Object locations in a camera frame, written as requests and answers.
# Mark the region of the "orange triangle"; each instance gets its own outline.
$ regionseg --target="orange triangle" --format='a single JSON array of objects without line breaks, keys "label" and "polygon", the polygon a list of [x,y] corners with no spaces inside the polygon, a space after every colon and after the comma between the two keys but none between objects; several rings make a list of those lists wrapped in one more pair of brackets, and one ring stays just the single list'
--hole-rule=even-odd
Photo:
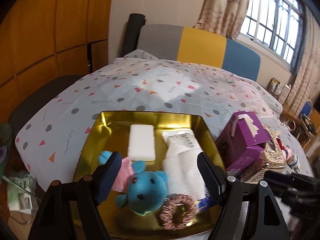
[{"label": "orange triangle", "polygon": [[54,152],[54,153],[50,156],[50,158],[49,158],[49,161],[51,161],[52,163],[54,163],[54,157],[55,157],[55,155],[56,155],[56,152]]}]

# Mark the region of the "purple box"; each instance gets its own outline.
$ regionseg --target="purple box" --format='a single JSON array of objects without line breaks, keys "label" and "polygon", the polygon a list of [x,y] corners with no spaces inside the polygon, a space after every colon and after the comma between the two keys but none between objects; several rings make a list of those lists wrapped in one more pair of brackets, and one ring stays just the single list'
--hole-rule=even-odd
[{"label": "purple box", "polygon": [[[238,120],[234,137],[231,136],[233,122],[240,114],[247,114],[253,120],[253,124],[258,128],[258,133],[255,136],[252,136],[245,119]],[[265,142],[269,140],[270,135],[262,127],[254,112],[241,111],[234,113],[216,140],[227,173],[237,175],[259,159],[264,151]]]}]

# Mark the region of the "blue teddy bear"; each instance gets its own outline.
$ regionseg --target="blue teddy bear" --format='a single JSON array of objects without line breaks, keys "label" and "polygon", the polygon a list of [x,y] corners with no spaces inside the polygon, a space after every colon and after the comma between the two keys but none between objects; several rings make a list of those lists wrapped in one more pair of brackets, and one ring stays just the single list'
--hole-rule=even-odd
[{"label": "blue teddy bear", "polygon": [[[98,157],[100,165],[110,157],[105,152]],[[118,195],[116,205],[123,207],[128,203],[129,208],[139,215],[157,210],[168,195],[167,174],[163,171],[146,171],[145,161],[134,162],[132,168],[135,174],[128,179],[127,194]]]}]

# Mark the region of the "pink triangle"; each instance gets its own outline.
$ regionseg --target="pink triangle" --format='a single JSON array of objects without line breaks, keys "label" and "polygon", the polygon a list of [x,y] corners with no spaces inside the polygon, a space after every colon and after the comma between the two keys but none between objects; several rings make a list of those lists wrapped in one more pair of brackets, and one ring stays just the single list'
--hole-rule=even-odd
[{"label": "pink triangle", "polygon": [[90,127],[88,127],[87,130],[85,130],[84,134],[89,133],[90,131],[91,131],[91,129],[90,129]]}]

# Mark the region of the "curtain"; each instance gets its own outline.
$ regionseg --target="curtain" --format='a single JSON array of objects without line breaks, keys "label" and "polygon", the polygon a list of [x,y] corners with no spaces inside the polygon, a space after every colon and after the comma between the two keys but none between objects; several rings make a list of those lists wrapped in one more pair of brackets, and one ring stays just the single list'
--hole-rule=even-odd
[{"label": "curtain", "polygon": [[235,40],[248,6],[249,0],[206,0],[195,28]]},{"label": "curtain", "polygon": [[320,27],[308,9],[305,20],[307,21],[307,36],[301,66],[286,100],[289,114],[295,117],[300,114],[306,101],[311,99],[314,89],[318,88],[320,73]]}]

